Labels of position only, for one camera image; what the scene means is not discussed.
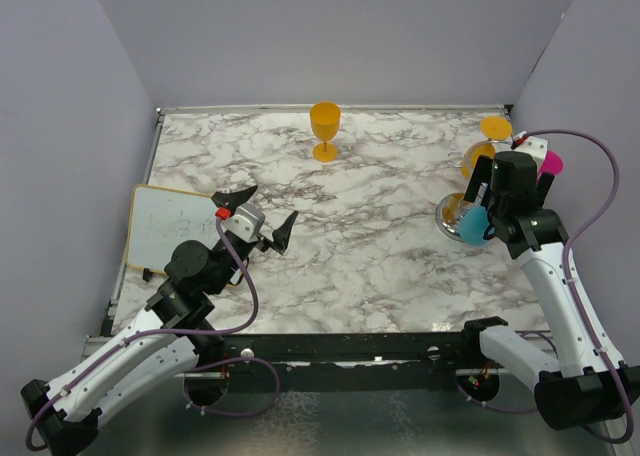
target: white marble surface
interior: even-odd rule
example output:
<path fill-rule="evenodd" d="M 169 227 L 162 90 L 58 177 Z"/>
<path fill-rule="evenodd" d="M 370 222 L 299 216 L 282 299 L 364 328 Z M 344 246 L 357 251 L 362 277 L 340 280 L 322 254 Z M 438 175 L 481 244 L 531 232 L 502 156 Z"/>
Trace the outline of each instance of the white marble surface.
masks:
<path fill-rule="evenodd" d="M 306 112 L 167 115 L 149 183 L 207 194 L 258 184 L 253 202 L 272 227 L 300 211 L 284 257 L 252 255 L 261 307 L 247 332 L 448 331 L 492 315 L 546 328 L 502 243 L 457 243 L 434 220 L 442 197 L 466 185 L 454 151 L 484 138 L 490 114 L 500 113 L 345 111 L 329 164 L 311 156 Z M 114 332 L 162 280 L 127 269 Z M 251 311 L 246 284 L 213 301 L 216 328 Z"/>

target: yellow goblet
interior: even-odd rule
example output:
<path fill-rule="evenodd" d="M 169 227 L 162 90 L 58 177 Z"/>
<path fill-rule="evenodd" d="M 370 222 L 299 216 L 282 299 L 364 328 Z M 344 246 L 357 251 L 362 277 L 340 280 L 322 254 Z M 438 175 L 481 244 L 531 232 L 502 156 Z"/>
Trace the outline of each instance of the yellow goblet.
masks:
<path fill-rule="evenodd" d="M 322 143 L 313 148 L 313 157 L 322 163 L 333 161 L 338 148 L 329 143 L 340 129 L 340 108 L 330 102 L 318 103 L 311 108 L 311 130 Z"/>

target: white wall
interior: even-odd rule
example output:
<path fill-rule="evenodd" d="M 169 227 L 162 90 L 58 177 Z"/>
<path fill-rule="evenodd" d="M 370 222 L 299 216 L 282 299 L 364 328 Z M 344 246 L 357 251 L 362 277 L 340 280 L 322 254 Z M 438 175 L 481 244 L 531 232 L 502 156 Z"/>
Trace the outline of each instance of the white wall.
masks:
<path fill-rule="evenodd" d="M 566 127 L 611 147 L 621 168 L 617 200 L 576 244 L 576 260 L 603 324 L 627 362 L 640 364 L 640 0 L 574 0 L 515 105 L 517 129 Z M 611 170 L 598 150 L 570 136 L 551 147 L 565 172 L 549 206 L 576 229 L 604 201 Z M 640 404 L 635 405 L 640 421 Z M 640 448 L 640 429 L 634 445 Z"/>
<path fill-rule="evenodd" d="M 97 0 L 0 0 L 0 454 L 104 316 L 154 105 Z"/>
<path fill-rule="evenodd" d="M 514 103 L 571 0 L 100 0 L 161 106 Z"/>

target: purple cable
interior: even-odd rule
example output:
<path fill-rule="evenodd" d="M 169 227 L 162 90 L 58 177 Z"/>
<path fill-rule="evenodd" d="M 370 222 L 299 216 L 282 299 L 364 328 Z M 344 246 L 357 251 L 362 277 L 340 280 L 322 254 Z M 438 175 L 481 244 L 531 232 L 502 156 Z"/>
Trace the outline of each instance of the purple cable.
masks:
<path fill-rule="evenodd" d="M 260 359 L 260 358 L 247 358 L 247 357 L 241 356 L 239 358 L 230 358 L 230 359 L 225 359 L 223 361 L 218 361 L 216 363 L 206 364 L 204 366 L 199 366 L 197 368 L 192 369 L 191 371 L 204 371 L 204 370 L 207 370 L 207 369 L 213 369 L 213 368 L 218 368 L 220 366 L 225 366 L 227 364 L 242 363 L 242 362 L 260 363 L 263 366 L 266 366 L 267 369 L 269 371 L 271 371 L 271 374 L 273 374 L 273 379 L 275 381 L 275 388 L 273 390 L 273 397 L 271 398 L 271 401 L 269 401 L 268 404 L 266 404 L 265 406 L 263 406 L 260 409 L 256 409 L 254 411 L 249 411 L 249 412 L 245 412 L 245 413 L 235 413 L 235 412 L 231 412 L 231 411 L 223 411 L 223 410 L 220 410 L 220 409 L 210 409 L 208 406 L 198 406 L 193 401 L 191 401 L 191 398 L 189 397 L 189 392 L 187 391 L 187 387 L 185 385 L 185 387 L 184 387 L 184 397 L 187 400 L 187 403 L 188 403 L 187 406 L 195 408 L 195 409 L 198 409 L 198 410 L 203 411 L 205 413 L 217 414 L 219 416 L 227 416 L 227 417 L 231 417 L 231 418 L 251 418 L 253 416 L 258 416 L 260 414 L 264 414 L 267 411 L 269 411 L 271 409 L 271 407 L 278 400 L 278 397 L 280 396 L 280 378 L 278 377 L 278 372 L 276 371 L 276 369 L 268 361 L 265 361 L 264 359 Z"/>
<path fill-rule="evenodd" d="M 556 353 L 556 356 L 558 355 L 558 351 L 556 349 L 556 345 L 553 343 L 553 341 L 551 340 L 551 338 L 549 336 L 544 334 L 544 332 L 542 332 L 542 331 L 534 331 L 534 330 L 527 330 L 527 331 L 517 331 L 517 333 L 522 338 L 524 338 L 526 336 L 529 336 L 531 334 L 534 334 L 534 335 L 542 338 L 547 343 L 549 343 L 549 346 L 551 346 L 551 349 L 553 349 L 553 352 Z M 464 396 L 467 397 L 467 401 L 468 402 L 473 403 L 476 406 L 481 406 L 484 409 L 489 409 L 491 411 L 495 411 L 496 413 L 532 414 L 532 413 L 537 413 L 538 412 L 538 408 L 512 409 L 512 408 L 504 408 L 502 406 L 498 406 L 498 405 L 494 405 L 494 404 L 491 404 L 491 403 L 487 403 L 486 401 L 480 401 L 478 399 L 475 399 L 475 398 L 471 397 L 471 395 L 469 393 L 467 393 L 462 386 L 460 386 L 460 383 L 458 383 L 458 391 L 460 391 Z"/>
<path fill-rule="evenodd" d="M 598 209 L 598 211 L 596 211 L 593 216 L 591 216 L 587 221 L 585 221 L 585 223 L 578 228 L 578 230 L 573 234 L 573 236 L 569 238 L 569 240 L 564 245 L 564 250 L 562 252 L 562 266 L 564 270 L 564 276 L 567 281 L 567 286 L 569 287 L 569 291 L 571 292 L 573 301 L 576 305 L 576 308 L 578 309 L 578 313 L 580 314 L 580 319 L 582 320 L 582 323 L 584 324 L 587 330 L 587 333 L 589 333 L 589 338 L 591 339 L 591 342 L 593 343 L 593 345 L 596 348 L 602 348 L 603 347 L 602 342 L 600 341 L 600 338 L 598 338 L 598 334 L 596 333 L 593 325 L 591 324 L 591 321 L 589 320 L 589 315 L 587 314 L 587 311 L 584 305 L 582 304 L 582 301 L 580 300 L 580 295 L 578 294 L 576 285 L 573 282 L 573 275 L 571 274 L 571 266 L 569 264 L 569 255 L 570 255 L 571 247 L 573 246 L 573 243 L 576 241 L 576 239 L 578 239 L 578 237 L 580 237 L 580 235 L 584 233 L 593 223 L 595 223 L 598 219 L 600 219 L 600 217 L 607 211 L 607 209 L 609 209 L 609 206 L 611 206 L 611 203 L 613 202 L 618 192 L 618 186 L 620 185 L 620 168 L 618 167 L 618 162 L 616 161 L 615 156 L 602 141 L 600 141 L 599 139 L 589 134 L 582 133 L 580 131 L 571 131 L 568 129 L 543 129 L 540 131 L 527 132 L 525 133 L 524 137 L 539 136 L 543 134 L 568 134 L 572 136 L 578 136 L 579 138 L 583 138 L 588 141 L 591 141 L 592 143 L 596 144 L 600 149 L 602 149 L 602 151 L 604 151 L 604 153 L 607 155 L 607 158 L 609 158 L 609 162 L 611 163 L 611 169 L 613 170 L 613 184 L 611 185 L 611 192 L 609 193 L 609 196 L 607 197 L 606 201 L 600 207 L 600 209 Z M 620 395 L 620 400 L 622 401 L 622 406 L 624 407 L 624 412 L 627 416 L 627 428 L 624 434 L 619 438 L 612 438 L 609 436 L 605 436 L 603 434 L 598 434 L 591 428 L 588 428 L 587 426 L 585 426 L 584 428 L 587 430 L 587 432 L 589 432 L 593 436 L 597 437 L 598 439 L 601 439 L 606 443 L 612 443 L 612 444 L 626 443 L 633 436 L 633 430 L 634 430 L 633 410 L 631 409 L 631 402 L 629 401 L 629 397 L 627 396 L 627 393 L 624 389 L 624 385 L 622 384 L 620 375 L 618 374 L 618 371 L 616 371 L 616 368 L 613 365 L 613 362 L 611 361 L 611 358 L 609 357 L 609 355 L 603 351 L 603 352 L 600 352 L 600 357 L 602 358 L 605 366 L 609 370 L 609 373 L 613 378 L 613 382 L 616 385 L 616 389 L 618 390 L 618 394 Z"/>
<path fill-rule="evenodd" d="M 231 254 L 231 257 L 233 258 L 234 262 L 238 266 L 238 269 L 240 269 L 240 271 L 242 272 L 242 274 L 244 276 L 244 279 L 247 281 L 247 285 L 249 286 L 249 290 L 251 291 L 251 299 L 253 300 L 253 311 L 251 312 L 251 316 L 249 317 L 249 319 L 246 322 L 244 322 L 243 324 L 241 324 L 240 326 L 236 326 L 235 328 L 230 328 L 230 329 L 218 329 L 218 330 L 205 330 L 205 329 L 152 329 L 152 330 L 149 330 L 149 331 L 142 331 L 140 333 L 136 333 L 136 334 L 134 334 L 134 335 L 132 335 L 132 336 L 130 336 L 128 338 L 123 339 L 124 344 L 125 344 L 124 347 L 128 346 L 132 341 L 135 341 L 136 339 L 143 338 L 145 336 L 153 336 L 153 335 L 156 335 L 156 334 L 175 334 L 175 335 L 179 335 L 179 336 L 185 336 L 185 335 L 221 336 L 221 335 L 226 335 L 226 334 L 232 334 L 232 333 L 236 333 L 238 331 L 242 331 L 243 329 L 249 327 L 251 325 L 251 323 L 253 323 L 255 321 L 256 317 L 258 316 L 258 308 L 259 308 L 258 292 L 256 290 L 256 287 L 253 284 L 253 280 L 251 279 L 251 276 L 249 275 L 249 271 L 247 270 L 246 266 L 242 262 L 242 259 L 240 258 L 240 256 L 236 252 L 235 248 L 233 247 L 233 245 L 229 241 L 229 238 L 227 238 L 227 236 L 224 234 L 224 229 L 222 228 L 222 220 L 220 218 L 216 219 L 216 230 L 218 231 L 218 235 L 220 236 L 220 240 L 222 241 L 222 243 L 227 248 L 227 251 L 229 251 L 229 254 Z M 80 381 L 82 381 L 89 374 L 91 374 L 93 371 L 95 371 L 95 369 L 97 367 L 99 367 L 102 363 L 104 363 L 106 360 L 108 360 L 111 356 L 113 356 L 115 353 L 117 353 L 121 349 L 123 349 L 123 346 L 117 345 L 117 346 L 114 346 L 113 348 L 111 348 L 110 350 L 108 350 L 107 352 L 105 352 L 102 356 L 100 356 L 93 363 L 91 363 L 89 366 L 87 366 L 87 368 L 84 371 L 82 371 L 78 376 L 76 376 L 69 384 L 66 384 L 65 386 L 63 386 L 60 393 L 58 393 L 55 396 L 53 396 L 47 403 L 45 403 L 42 406 L 42 408 L 40 408 L 40 410 L 34 415 L 33 419 L 31 420 L 31 423 L 29 424 L 29 428 L 27 429 L 27 437 L 26 437 L 27 449 L 29 449 L 30 451 L 36 452 L 36 451 L 42 451 L 42 450 L 47 448 L 46 445 L 35 446 L 33 444 L 33 433 L 35 432 L 36 426 L 40 422 L 40 419 L 42 419 L 44 414 L 51 407 L 53 407 L 53 405 L 55 403 L 57 403 L 63 397 L 63 394 L 62 394 L 63 392 L 66 392 L 66 393 L 71 392 L 71 390 L 75 386 L 77 386 L 80 383 Z M 277 389 L 278 394 L 279 394 L 279 392 L 280 392 L 280 379 L 278 378 L 278 373 L 276 372 L 276 370 L 267 361 L 258 360 L 258 358 L 254 358 L 254 359 L 256 360 L 256 362 L 259 362 L 260 364 L 265 364 L 265 365 L 267 365 L 269 367 L 269 369 L 271 370 L 272 374 L 276 378 L 276 389 Z M 269 406 L 267 406 L 264 410 L 265 411 L 268 410 L 272 405 L 273 405 L 273 402 L 270 403 Z"/>

